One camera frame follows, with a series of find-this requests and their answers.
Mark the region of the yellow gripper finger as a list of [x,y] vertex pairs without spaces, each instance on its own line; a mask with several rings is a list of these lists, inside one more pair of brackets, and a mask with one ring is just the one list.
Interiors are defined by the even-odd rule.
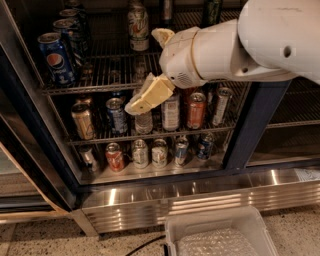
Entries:
[[126,104],[125,111],[133,116],[151,111],[169,99],[174,89],[174,84],[164,74],[149,73],[139,93]]
[[159,43],[160,47],[164,49],[165,45],[175,35],[175,32],[167,28],[156,28],[151,31],[151,35]]

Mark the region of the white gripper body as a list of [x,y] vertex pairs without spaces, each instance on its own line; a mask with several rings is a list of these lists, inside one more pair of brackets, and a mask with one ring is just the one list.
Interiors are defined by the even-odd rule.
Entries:
[[193,60],[193,40],[198,27],[176,33],[165,45],[159,64],[163,74],[178,88],[203,86]]

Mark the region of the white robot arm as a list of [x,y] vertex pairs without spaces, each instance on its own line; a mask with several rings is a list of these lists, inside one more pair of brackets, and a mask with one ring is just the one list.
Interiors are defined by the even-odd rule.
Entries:
[[176,88],[214,80],[277,82],[297,76],[320,83],[320,0],[248,0],[237,19],[180,32],[157,28],[162,74],[147,76],[125,106],[140,115]]

